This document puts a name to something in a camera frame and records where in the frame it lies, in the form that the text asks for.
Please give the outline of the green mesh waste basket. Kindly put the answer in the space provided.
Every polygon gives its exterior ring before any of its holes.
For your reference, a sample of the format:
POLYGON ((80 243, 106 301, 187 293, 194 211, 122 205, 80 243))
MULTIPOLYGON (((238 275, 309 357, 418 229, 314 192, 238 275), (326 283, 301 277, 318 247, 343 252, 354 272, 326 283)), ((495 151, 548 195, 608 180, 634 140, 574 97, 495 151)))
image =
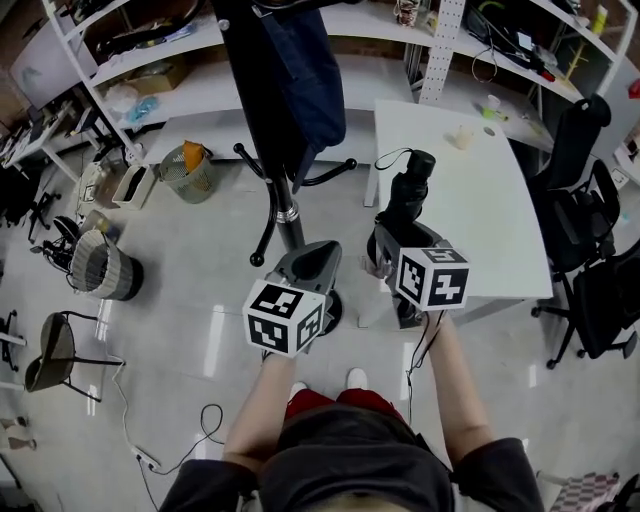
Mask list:
POLYGON ((159 178, 184 202, 198 204, 208 199, 217 187, 219 177, 213 166, 213 154, 207 148, 198 166, 188 171, 183 149, 170 151, 159 166, 159 178))

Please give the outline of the small cluttered cardboard box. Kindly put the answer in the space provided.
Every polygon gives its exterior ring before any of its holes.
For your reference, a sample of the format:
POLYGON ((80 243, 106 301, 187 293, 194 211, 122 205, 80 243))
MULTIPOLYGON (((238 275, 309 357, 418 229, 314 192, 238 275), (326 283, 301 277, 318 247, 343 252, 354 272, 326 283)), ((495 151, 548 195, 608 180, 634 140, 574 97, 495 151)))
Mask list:
POLYGON ((117 168, 110 162, 90 162, 84 170, 79 185, 81 205, 97 205, 116 208, 113 196, 119 186, 117 168))

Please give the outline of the beige cup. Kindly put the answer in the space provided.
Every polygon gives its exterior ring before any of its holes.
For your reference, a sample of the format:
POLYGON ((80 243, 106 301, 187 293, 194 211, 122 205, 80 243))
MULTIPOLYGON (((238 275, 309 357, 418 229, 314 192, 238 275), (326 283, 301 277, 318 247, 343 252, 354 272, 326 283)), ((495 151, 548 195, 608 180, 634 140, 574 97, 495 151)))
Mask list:
POLYGON ((460 125, 456 130, 444 134, 444 139, 460 151, 466 151, 473 140, 474 130, 466 125, 460 125))

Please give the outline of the white metal shelving unit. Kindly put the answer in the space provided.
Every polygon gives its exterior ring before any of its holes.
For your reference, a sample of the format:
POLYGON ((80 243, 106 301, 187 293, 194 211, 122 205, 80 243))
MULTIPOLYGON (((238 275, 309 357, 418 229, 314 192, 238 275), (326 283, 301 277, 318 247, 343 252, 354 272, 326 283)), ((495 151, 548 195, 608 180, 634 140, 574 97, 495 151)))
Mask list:
MULTIPOLYGON (((414 48, 432 49, 434 46, 430 34, 393 22, 389 8, 382 4, 334 5, 325 8, 322 16, 331 36, 401 42, 414 48)), ((197 19, 193 33, 116 56, 100 65, 96 72, 86 74, 84 83, 89 91, 99 92, 101 86, 147 64, 222 44, 216 18, 204 16, 197 19)), ((508 138, 545 152, 552 148, 553 137, 544 126, 541 109, 523 94, 495 83, 481 83, 470 75, 451 71, 443 65, 429 71, 434 83, 428 85, 425 80, 411 82, 398 60, 340 55, 337 62, 348 118, 345 142, 355 149, 366 150, 373 142, 376 101, 422 103, 479 116, 489 94, 500 99, 499 110, 508 116, 506 122, 498 120, 508 138)), ((165 132, 174 135, 178 122, 187 117, 216 116, 220 121, 212 133, 217 142, 223 139, 235 141, 245 129, 238 117, 241 102, 228 62, 197 65, 176 89, 159 94, 158 100, 158 108, 141 124, 130 124, 121 118, 116 122, 117 128, 139 129, 168 123, 170 126, 165 132)))

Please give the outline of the white desk with clutter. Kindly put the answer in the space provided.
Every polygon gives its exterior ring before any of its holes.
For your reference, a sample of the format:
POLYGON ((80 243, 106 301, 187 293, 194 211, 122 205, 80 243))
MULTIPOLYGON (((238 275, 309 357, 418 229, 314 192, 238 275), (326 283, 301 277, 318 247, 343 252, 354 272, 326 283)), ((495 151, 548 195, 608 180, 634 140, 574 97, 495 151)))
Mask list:
MULTIPOLYGON (((0 152, 0 166, 5 169, 15 167, 18 171, 24 173, 20 162, 25 160, 27 157, 42 151, 74 183, 77 183, 80 180, 80 176, 62 160, 51 143, 51 140, 56 134, 59 126, 70 115, 72 107, 73 105, 71 101, 64 102, 60 110, 52 117, 51 121, 48 121, 45 124, 42 132, 37 138, 31 138, 30 134, 25 134, 22 138, 16 140, 10 148, 3 149, 0 152)), ((111 150, 116 147, 124 147, 124 143, 118 137, 118 133, 115 128, 108 123, 108 119, 105 117, 104 112, 95 102, 90 104, 87 111, 87 115, 82 114, 80 116, 80 130, 77 132, 77 135, 89 131, 87 139, 97 152, 102 150, 111 150), (87 121, 90 114, 95 115, 101 120, 105 128, 109 130, 109 136, 98 128, 96 121, 93 121, 92 123, 87 121)))

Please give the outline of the dark jacket on rack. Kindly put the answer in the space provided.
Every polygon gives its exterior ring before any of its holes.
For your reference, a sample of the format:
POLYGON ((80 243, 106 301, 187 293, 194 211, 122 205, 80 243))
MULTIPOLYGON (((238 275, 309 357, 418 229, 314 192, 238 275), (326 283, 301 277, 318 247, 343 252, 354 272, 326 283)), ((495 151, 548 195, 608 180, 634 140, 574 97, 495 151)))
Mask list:
POLYGON ((278 63, 284 100, 305 139, 294 166, 292 191, 304 186, 316 156, 346 136, 346 112, 339 65, 318 7, 310 0, 254 0, 278 63))

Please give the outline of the person's dark grey shirt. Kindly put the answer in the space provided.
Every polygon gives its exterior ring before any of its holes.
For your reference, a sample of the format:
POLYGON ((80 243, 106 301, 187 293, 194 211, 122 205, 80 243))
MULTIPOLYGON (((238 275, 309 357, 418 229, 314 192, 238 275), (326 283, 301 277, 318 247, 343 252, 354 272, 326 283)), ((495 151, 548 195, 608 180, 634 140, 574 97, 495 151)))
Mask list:
POLYGON ((225 461, 185 463, 160 512, 304 512, 342 495, 455 512, 458 494, 497 512, 544 512, 518 439, 493 441, 448 470, 397 418, 334 403, 287 422, 259 473, 225 461))

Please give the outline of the person's right forearm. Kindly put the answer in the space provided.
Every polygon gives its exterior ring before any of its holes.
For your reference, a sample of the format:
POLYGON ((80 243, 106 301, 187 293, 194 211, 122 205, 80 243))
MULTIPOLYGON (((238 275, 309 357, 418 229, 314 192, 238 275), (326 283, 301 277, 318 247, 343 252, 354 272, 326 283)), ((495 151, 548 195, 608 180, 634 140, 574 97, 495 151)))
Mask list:
POLYGON ((427 331, 431 343, 428 354, 445 449, 455 468, 465 456, 494 437, 454 323, 448 314, 437 314, 436 320, 436 327, 427 331))

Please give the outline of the black folding umbrella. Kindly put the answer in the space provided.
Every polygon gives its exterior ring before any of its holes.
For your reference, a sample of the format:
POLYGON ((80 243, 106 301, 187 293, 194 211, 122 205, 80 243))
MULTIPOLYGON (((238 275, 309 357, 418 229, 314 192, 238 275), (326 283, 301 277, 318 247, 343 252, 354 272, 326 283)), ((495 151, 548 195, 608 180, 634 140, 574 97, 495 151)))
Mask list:
MULTIPOLYGON (((428 180, 436 163, 435 157, 430 153, 404 147, 379 157, 374 163, 375 169, 389 169, 404 154, 408 155, 406 170, 393 177, 387 206, 374 220, 374 230, 377 224, 383 224, 394 235, 400 249, 417 247, 412 224, 418 222, 417 219, 422 212, 429 191, 428 180)), ((379 278, 374 230, 367 241, 366 255, 361 258, 361 266, 368 274, 379 278)))

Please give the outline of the small white plastic bag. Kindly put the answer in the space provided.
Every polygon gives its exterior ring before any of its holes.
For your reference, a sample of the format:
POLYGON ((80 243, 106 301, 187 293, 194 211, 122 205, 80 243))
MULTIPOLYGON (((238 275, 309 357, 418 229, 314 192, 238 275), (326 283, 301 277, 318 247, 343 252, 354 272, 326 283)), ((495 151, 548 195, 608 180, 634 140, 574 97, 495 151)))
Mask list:
POLYGON ((104 100, 109 112, 116 119, 121 119, 136 106, 139 93, 134 87, 119 83, 107 90, 104 100))

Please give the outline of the person's left forearm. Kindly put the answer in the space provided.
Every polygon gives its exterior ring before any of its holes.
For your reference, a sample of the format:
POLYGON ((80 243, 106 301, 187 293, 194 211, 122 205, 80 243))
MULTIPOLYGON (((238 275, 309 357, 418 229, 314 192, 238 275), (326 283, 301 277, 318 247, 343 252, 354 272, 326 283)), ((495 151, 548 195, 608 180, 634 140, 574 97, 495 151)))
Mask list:
POLYGON ((229 429, 222 460, 257 473, 276 450, 280 438, 296 360, 268 356, 229 429))

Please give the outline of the white power strip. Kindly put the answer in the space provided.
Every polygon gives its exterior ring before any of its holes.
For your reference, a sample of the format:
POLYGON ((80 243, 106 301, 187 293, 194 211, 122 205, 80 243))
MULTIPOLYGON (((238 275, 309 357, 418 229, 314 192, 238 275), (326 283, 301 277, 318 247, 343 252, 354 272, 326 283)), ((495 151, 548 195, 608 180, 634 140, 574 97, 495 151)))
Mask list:
POLYGON ((160 463, 151 455, 149 455, 146 451, 144 451, 142 448, 136 445, 132 445, 131 452, 136 458, 136 460, 138 462, 141 462, 142 465, 145 468, 149 469, 150 471, 157 472, 160 469, 161 467, 160 463))

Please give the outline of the person's red shorts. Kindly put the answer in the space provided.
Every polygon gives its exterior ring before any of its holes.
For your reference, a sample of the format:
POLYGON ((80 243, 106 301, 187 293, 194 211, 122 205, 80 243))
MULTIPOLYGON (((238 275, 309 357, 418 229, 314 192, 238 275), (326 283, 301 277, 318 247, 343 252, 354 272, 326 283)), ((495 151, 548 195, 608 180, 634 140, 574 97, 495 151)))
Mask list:
POLYGON ((328 398, 311 389, 300 391, 292 401, 288 402, 285 419, 289 420, 303 412, 332 404, 342 404, 367 409, 393 416, 403 421, 402 415, 396 410, 393 404, 385 400, 378 393, 371 390, 354 389, 342 391, 336 399, 328 398))

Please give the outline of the large flat screen television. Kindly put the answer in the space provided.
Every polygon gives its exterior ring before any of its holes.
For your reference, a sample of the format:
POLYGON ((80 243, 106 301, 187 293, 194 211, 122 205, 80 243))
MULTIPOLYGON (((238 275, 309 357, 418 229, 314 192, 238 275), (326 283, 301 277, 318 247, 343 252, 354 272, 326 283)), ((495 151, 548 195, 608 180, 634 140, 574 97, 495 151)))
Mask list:
POLYGON ((45 107, 81 82, 50 21, 27 43, 9 73, 36 109, 45 107))

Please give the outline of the grey shell chair black legs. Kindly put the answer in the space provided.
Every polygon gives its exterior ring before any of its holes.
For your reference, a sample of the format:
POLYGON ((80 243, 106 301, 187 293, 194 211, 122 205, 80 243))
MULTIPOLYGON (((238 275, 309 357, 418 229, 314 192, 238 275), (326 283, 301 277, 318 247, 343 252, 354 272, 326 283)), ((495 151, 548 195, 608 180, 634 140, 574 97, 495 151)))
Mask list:
POLYGON ((69 318, 77 317, 83 320, 100 324, 96 316, 89 316, 78 312, 65 310, 51 313, 45 320, 40 334, 40 355, 26 368, 24 374, 24 387, 29 393, 43 391, 59 385, 78 393, 95 403, 101 403, 102 398, 92 393, 81 390, 72 383, 71 374, 76 364, 94 366, 126 365, 124 361, 87 359, 79 357, 76 353, 74 332, 69 318))

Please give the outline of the red white checkered cloth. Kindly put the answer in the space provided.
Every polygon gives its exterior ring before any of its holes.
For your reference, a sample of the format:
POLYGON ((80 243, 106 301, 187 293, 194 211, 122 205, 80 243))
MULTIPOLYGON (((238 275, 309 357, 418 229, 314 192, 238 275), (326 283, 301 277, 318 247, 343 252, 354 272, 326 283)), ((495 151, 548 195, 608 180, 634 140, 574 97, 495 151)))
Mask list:
POLYGON ((587 473, 581 477, 561 479, 560 491, 550 512, 596 512, 611 502, 621 489, 617 473, 587 473))

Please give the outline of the orange packet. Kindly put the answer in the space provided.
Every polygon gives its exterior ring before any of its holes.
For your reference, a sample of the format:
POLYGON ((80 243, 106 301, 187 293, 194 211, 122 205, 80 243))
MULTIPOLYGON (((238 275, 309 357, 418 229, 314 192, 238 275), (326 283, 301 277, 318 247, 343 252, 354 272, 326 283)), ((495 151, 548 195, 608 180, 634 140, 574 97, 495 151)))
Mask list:
POLYGON ((191 173, 198 168, 205 157, 205 148, 200 143, 185 140, 182 146, 186 172, 191 173))

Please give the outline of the black coat rack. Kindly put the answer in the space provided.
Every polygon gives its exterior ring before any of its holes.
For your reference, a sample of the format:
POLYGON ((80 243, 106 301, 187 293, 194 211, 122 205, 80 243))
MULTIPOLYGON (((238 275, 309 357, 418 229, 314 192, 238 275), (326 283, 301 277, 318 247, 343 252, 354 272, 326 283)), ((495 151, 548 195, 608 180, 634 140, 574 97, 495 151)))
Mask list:
MULTIPOLYGON (((310 0, 320 10, 342 1, 310 0)), ((264 263, 265 251, 275 231, 288 252, 306 245, 299 207, 292 191, 294 166, 301 162, 305 139, 284 100, 278 83, 275 51, 254 0, 210 0, 215 12, 244 116, 257 155, 251 157, 240 143, 234 151, 263 180, 269 194, 265 231, 250 262, 264 263)), ((306 175, 304 186, 317 186, 356 167, 353 158, 316 178, 306 175)))

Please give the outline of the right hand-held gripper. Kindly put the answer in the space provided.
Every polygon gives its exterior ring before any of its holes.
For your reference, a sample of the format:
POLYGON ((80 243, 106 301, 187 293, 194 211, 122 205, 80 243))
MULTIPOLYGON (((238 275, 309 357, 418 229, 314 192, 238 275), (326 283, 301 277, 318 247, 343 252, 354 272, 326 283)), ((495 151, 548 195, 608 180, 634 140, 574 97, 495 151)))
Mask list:
POLYGON ((417 247, 403 247, 381 223, 374 230, 380 279, 396 274, 395 291, 420 312, 457 310, 468 297, 470 263, 433 229, 412 224, 417 247))

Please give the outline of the white table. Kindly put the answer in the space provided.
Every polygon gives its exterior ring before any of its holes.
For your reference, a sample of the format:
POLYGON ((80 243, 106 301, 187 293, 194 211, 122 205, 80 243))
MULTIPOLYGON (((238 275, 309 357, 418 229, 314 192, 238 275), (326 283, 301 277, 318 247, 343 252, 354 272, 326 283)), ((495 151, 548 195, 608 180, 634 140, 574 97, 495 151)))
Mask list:
MULTIPOLYGON (((420 149, 436 159, 420 222, 446 238, 471 263, 469 299, 454 314, 470 324, 512 306, 553 294, 547 256, 528 188, 500 126, 443 108, 379 100, 375 104, 377 157, 398 148, 420 149), (474 137, 466 151, 444 134, 466 125, 474 137)), ((378 204, 385 208, 401 156, 387 170, 370 169, 378 204)))

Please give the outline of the wooden peg stand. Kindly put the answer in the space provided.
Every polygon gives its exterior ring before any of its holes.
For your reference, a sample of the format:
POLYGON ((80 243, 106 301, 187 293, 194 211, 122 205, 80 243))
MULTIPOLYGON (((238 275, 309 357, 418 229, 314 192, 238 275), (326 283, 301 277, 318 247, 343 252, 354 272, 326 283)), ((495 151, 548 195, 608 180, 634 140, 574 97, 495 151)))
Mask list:
POLYGON ((584 49, 586 47, 586 42, 581 41, 576 49, 571 48, 572 51, 572 60, 569 63, 565 74, 565 81, 569 83, 571 81, 571 77, 575 70, 578 68, 580 62, 587 62, 588 59, 583 56, 584 49))

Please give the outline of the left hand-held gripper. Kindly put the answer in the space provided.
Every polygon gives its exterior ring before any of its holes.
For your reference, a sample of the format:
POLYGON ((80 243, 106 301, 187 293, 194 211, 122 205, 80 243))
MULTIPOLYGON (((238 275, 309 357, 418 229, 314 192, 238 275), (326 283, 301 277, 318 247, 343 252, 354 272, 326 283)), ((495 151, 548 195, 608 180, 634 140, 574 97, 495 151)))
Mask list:
POLYGON ((247 343, 288 358, 308 352, 336 324, 331 293, 341 259, 338 241, 314 242, 288 252, 256 280, 242 309, 247 343))

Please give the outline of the cyan packet bundle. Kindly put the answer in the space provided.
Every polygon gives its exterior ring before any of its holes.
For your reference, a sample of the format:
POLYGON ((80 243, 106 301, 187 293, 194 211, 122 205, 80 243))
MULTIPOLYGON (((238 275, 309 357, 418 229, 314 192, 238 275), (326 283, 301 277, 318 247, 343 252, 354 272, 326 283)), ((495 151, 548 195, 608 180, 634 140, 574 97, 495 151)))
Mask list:
POLYGON ((141 98, 127 113, 126 119, 130 124, 139 125, 159 106, 156 96, 141 98))

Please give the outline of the grey white woven basket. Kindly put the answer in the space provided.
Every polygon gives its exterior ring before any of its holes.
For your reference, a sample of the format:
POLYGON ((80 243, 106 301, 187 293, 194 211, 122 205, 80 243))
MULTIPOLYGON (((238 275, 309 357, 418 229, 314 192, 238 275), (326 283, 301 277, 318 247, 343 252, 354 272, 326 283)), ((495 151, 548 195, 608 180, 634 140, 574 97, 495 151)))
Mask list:
POLYGON ((104 300, 128 301, 140 291, 144 269, 104 233, 94 229, 77 241, 70 265, 71 286, 104 300))

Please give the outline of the white rectangular bin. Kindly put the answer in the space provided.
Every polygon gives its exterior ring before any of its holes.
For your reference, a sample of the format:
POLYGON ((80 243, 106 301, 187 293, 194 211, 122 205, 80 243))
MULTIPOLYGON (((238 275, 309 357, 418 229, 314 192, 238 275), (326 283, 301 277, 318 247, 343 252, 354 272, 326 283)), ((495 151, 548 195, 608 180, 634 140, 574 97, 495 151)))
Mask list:
POLYGON ((122 177, 112 197, 112 202, 125 210, 141 210, 156 179, 152 166, 130 166, 122 177))

